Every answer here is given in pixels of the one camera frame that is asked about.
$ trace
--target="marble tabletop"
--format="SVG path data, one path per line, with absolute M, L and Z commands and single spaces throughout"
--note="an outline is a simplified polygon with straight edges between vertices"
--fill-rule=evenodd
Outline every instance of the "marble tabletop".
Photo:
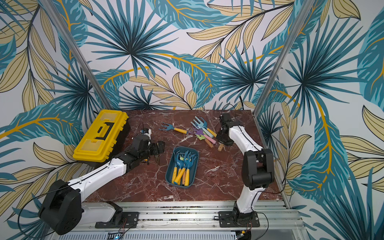
M 162 122 L 173 124 L 189 131 L 193 130 L 190 123 L 195 116 L 203 117 L 208 127 L 216 133 L 220 126 L 218 110 L 134 110 L 126 111 L 131 126 L 123 149 L 132 142 L 136 129 L 143 122 L 144 127 L 152 129 L 153 141 L 164 141 L 165 152 L 160 154 L 160 166 L 155 163 L 154 157 L 149 159 L 150 164 L 140 164 L 129 173 L 118 177 L 92 193 L 86 202 L 153 202 L 153 201 L 204 201 L 204 200 L 236 200 L 239 198 L 243 182 L 241 167 L 243 154 L 236 146 L 225 146 L 221 152 L 217 150 L 218 144 L 210 148 L 204 140 L 198 140 L 195 135 L 183 134 L 176 131 L 159 131 Z M 235 110 L 230 112 L 243 123 L 247 133 L 262 145 L 256 124 L 251 111 Z M 165 179 L 172 150 L 177 146 L 192 147 L 199 151 L 199 164 L 197 166 L 194 184 L 187 189 L 171 186 Z M 270 184 L 268 192 L 278 192 L 276 182 Z M 260 200 L 281 200 L 280 194 L 262 193 Z

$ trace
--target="black wire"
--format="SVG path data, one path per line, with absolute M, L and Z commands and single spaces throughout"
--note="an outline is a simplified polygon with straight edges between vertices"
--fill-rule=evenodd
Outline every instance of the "black wire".
M 40 237 L 33 237 L 33 236 L 30 236 L 30 235 L 26 234 L 26 233 L 22 230 L 21 225 L 20 225 L 20 215 L 21 215 L 22 211 L 24 210 L 25 206 L 27 206 L 27 204 L 30 203 L 31 201 L 33 201 L 34 199 L 37 199 L 37 198 L 42 197 L 42 196 L 45 196 L 45 195 L 47 195 L 47 194 L 49 194 L 49 193 L 51 193 L 51 192 L 57 192 L 57 191 L 59 191 L 59 190 L 63 190 L 63 189 L 65 189 L 65 188 L 67 188 L 67 187 L 70 187 L 70 186 L 73 186 L 73 185 L 75 185 L 75 184 L 81 183 L 82 181 L 86 180 L 86 179 L 89 178 L 89 177 L 92 177 L 92 176 L 95 175 L 96 173 L 94 173 L 94 174 L 92 174 L 92 175 L 90 175 L 90 176 L 88 176 L 88 177 L 82 179 L 80 182 L 76 182 L 76 183 L 73 183 L 73 184 L 71 184 L 71 185 L 68 185 L 68 186 L 59 188 L 59 189 L 57 189 L 57 190 L 50 191 L 50 192 L 47 192 L 47 193 L 44 193 L 44 194 L 40 194 L 39 196 L 33 197 L 31 200 L 29 200 L 29 201 L 28 201 L 26 204 L 24 204 L 24 206 L 20 209 L 20 214 L 19 214 L 18 217 L 17 217 L 17 226 L 19 227 L 20 232 L 21 232 L 24 236 L 29 237 L 29 238 L 33 238 L 33 239 L 41 239 L 41 238 L 43 238 L 43 237 L 46 237 L 46 236 L 51 235 L 52 233 L 54 233 L 54 231 L 53 231 L 53 232 L 51 232 L 51 233 L 48 233 L 48 234 L 46 234 L 46 235 L 44 235 L 44 236 L 40 236 Z
M 133 224 L 132 226 L 130 226 L 120 237 L 119 237 L 119 239 L 118 240 L 120 240 L 123 236 L 124 236 L 124 234 L 126 233 L 126 232 L 128 232 L 128 230 L 129 229 L 131 229 L 134 225 L 137 225 L 137 223 L 135 223 L 135 224 Z
M 269 221 L 268 221 L 267 216 L 266 216 L 264 213 L 262 213 L 262 212 L 258 212 L 258 213 L 259 213 L 259 214 L 263 214 L 263 215 L 265 216 L 265 219 L 266 219 L 268 225 L 267 225 L 267 227 L 266 227 L 265 232 L 264 232 L 260 237 L 256 238 L 255 240 L 258 240 L 258 239 L 260 239 L 262 236 L 264 236 L 264 235 L 266 234 L 266 232 L 268 231 L 268 229 L 269 229 Z

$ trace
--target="metal bracket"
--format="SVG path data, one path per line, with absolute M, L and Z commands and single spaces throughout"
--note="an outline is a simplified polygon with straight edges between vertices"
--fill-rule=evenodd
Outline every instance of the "metal bracket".
M 235 223 L 233 220 L 233 213 L 230 212 L 218 212 L 218 218 L 220 227 L 260 227 L 259 217 L 256 212 L 252 212 L 249 221 L 244 224 Z
M 125 223 L 125 227 L 136 228 L 139 219 L 139 212 L 122 212 L 120 224 L 114 225 L 111 222 L 96 222 L 95 228 L 121 228 Z

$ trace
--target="white arm segment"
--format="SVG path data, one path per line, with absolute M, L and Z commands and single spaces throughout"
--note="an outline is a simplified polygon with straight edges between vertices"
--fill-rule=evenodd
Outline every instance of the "white arm segment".
M 244 154 L 245 152 L 251 151 L 260 151 L 263 149 L 262 146 L 257 144 L 245 131 L 243 126 L 234 126 L 229 129 L 229 138 L 232 139 L 241 152 Z M 250 213 L 252 212 L 252 205 L 257 199 L 260 197 L 261 192 L 264 191 L 265 188 L 260 187 L 254 190 L 250 190 L 247 186 L 243 186 L 243 190 L 241 192 L 240 197 L 236 201 L 237 208 L 241 213 Z
M 81 202 L 83 202 L 91 193 L 108 183 L 109 181 L 120 177 L 126 173 L 127 165 L 119 158 L 112 158 L 103 166 L 69 181 L 73 189 L 80 189 Z
M 260 151 L 262 146 L 257 144 L 245 131 L 243 126 L 234 126 L 229 129 L 229 138 L 232 139 L 236 145 L 240 148 L 241 152 Z

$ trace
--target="blue leaf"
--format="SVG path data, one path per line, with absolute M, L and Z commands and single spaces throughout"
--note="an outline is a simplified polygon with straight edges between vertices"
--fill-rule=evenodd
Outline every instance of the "blue leaf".
M 12 174 L 7 172 L 0 172 L 0 178 L 6 179 L 6 180 L 17 180 Z
M 323 112 L 316 120 L 314 132 L 314 151 L 302 166 L 301 175 L 289 185 L 304 198 L 322 204 L 344 192 L 349 167 L 339 130 Z
M 129 71 L 109 69 L 95 75 L 113 109 L 120 109 L 119 87 L 129 81 Z
M 373 20 L 358 57 L 360 92 L 384 111 L 384 8 Z
M 53 0 L 57 10 L 63 16 L 64 22 L 67 24 L 69 31 L 75 39 L 79 47 L 83 46 L 87 39 L 86 31 L 87 25 L 84 21 L 86 20 L 85 12 L 81 7 L 81 4 L 77 0 Z M 67 63 L 74 61 L 73 54 L 70 52 L 64 39 L 59 34 L 59 42 L 61 48 L 61 54 Z
M 216 65 L 190 54 L 164 56 L 170 57 L 175 67 L 190 76 L 193 91 L 197 94 L 196 108 L 202 107 L 219 92 L 217 84 L 220 81 L 220 74 Z
M 16 56 L 15 37 L 9 43 L 0 44 L 0 74 L 3 74 L 8 64 Z
M 25 210 L 23 209 L 22 211 L 20 209 L 16 209 L 14 207 L 12 207 L 13 211 L 17 214 L 17 215 L 20 215 L 20 217 L 24 217 L 24 218 L 35 218 L 35 217 L 38 217 L 38 213 L 37 212 L 31 212 L 31 211 L 28 211 L 28 210 Z
M 173 23 L 179 29 L 208 29 L 222 26 L 236 16 L 225 16 L 216 9 L 209 8 L 203 0 L 147 0 L 164 21 Z
M 55 103 L 39 105 L 32 110 L 18 114 L 0 139 L 24 142 L 42 136 L 50 136 L 65 145 L 77 145 L 83 137 L 81 121 L 72 109 Z
M 0 192 L 14 192 L 15 190 L 11 187 L 0 185 Z

